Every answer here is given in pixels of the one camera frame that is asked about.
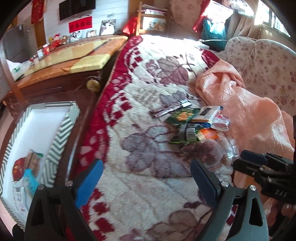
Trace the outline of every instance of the plastic bag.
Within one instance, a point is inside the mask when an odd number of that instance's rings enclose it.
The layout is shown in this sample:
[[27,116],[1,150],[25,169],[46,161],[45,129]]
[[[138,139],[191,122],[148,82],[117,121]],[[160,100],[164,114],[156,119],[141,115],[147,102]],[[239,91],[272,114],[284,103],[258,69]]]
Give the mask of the plastic bag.
[[229,128],[228,128],[229,124],[230,124],[229,117],[226,115],[219,114],[213,119],[211,128],[218,131],[229,131]]
[[239,157],[238,146],[235,145],[235,140],[228,140],[223,132],[218,131],[217,135],[219,137],[218,142],[225,151],[221,162],[229,167]]
[[227,43],[225,24],[212,23],[210,20],[204,19],[201,38],[203,40],[212,40],[212,39],[222,40],[222,41],[207,41],[205,43],[209,45],[210,49],[213,49],[215,51],[219,52],[224,50]]
[[221,159],[225,154],[222,146],[213,139],[189,143],[182,150],[201,160],[209,171],[221,167]]

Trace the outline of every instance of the teal bag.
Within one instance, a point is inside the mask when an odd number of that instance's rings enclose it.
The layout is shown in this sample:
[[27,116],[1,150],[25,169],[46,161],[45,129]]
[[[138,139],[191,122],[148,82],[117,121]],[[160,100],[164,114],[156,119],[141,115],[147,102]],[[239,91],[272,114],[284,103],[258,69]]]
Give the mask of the teal bag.
[[[226,40],[226,31],[224,23],[212,23],[208,19],[203,21],[202,39],[222,39]],[[206,45],[210,46],[211,49],[215,51],[222,51],[225,49],[227,41],[208,41],[205,42]]]

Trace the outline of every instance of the floral blanket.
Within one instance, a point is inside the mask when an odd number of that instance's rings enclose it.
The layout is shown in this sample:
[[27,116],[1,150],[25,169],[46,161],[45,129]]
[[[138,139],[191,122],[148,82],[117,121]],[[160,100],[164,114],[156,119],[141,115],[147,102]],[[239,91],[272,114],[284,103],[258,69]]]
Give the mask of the floral blanket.
[[[168,143],[176,130],[165,122],[168,115],[153,119],[149,111],[184,98],[200,106],[194,83],[218,60],[176,39],[142,35],[126,43],[81,148],[80,171],[94,158],[104,162],[82,207],[98,240],[193,241],[202,230],[212,210],[190,175],[193,157]],[[218,176],[231,182],[231,173],[225,168]]]

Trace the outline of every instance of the red banner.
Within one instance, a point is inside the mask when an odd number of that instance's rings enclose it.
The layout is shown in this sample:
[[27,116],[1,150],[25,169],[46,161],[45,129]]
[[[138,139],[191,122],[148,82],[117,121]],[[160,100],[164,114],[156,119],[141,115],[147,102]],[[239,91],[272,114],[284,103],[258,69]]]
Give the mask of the red banner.
[[43,11],[44,11],[44,0],[33,0],[32,13],[31,13],[32,25],[42,20]]
[[69,33],[87,28],[92,28],[92,16],[69,23]]

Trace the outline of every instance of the television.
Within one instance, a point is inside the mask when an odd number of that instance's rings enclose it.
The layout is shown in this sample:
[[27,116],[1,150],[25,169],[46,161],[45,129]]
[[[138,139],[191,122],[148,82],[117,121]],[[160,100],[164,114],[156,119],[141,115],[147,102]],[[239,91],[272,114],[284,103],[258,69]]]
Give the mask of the television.
[[66,0],[59,4],[60,21],[75,14],[93,10],[96,8],[96,0]]

